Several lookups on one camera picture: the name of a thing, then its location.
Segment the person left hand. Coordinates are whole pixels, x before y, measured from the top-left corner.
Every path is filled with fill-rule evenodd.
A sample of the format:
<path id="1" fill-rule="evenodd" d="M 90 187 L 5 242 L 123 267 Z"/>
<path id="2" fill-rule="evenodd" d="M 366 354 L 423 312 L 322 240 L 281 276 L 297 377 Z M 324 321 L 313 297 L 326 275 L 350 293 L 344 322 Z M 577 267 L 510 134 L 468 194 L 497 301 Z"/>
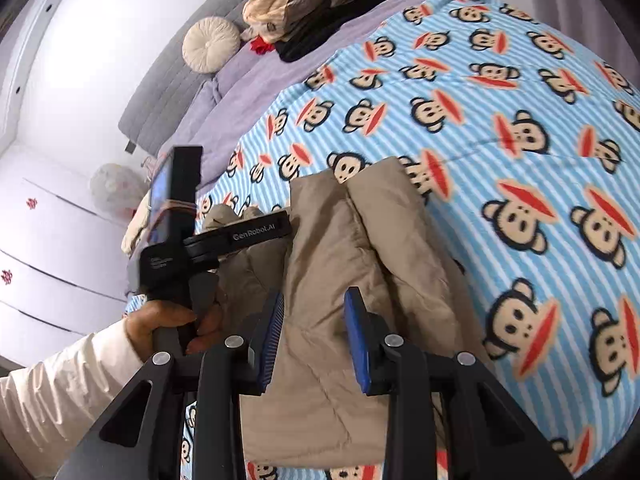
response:
<path id="1" fill-rule="evenodd" d="M 170 301 L 148 301 L 125 318 L 125 333 L 142 362 L 154 353 L 153 334 L 160 328 L 177 328 L 194 323 L 196 335 L 186 346 L 186 354 L 200 353 L 224 339 L 224 306 L 227 295 L 217 287 L 206 312 L 196 315 L 190 309 Z"/>

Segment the white left sleeve forearm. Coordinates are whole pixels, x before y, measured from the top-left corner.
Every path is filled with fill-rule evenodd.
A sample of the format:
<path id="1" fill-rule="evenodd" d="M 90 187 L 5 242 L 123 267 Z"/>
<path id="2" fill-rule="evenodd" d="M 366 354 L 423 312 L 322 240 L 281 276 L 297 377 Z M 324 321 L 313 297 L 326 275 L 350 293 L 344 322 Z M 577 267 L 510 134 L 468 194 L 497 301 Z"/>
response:
<path id="1" fill-rule="evenodd" d="M 1 379 L 1 477 L 51 479 L 142 367 L 125 322 Z"/>

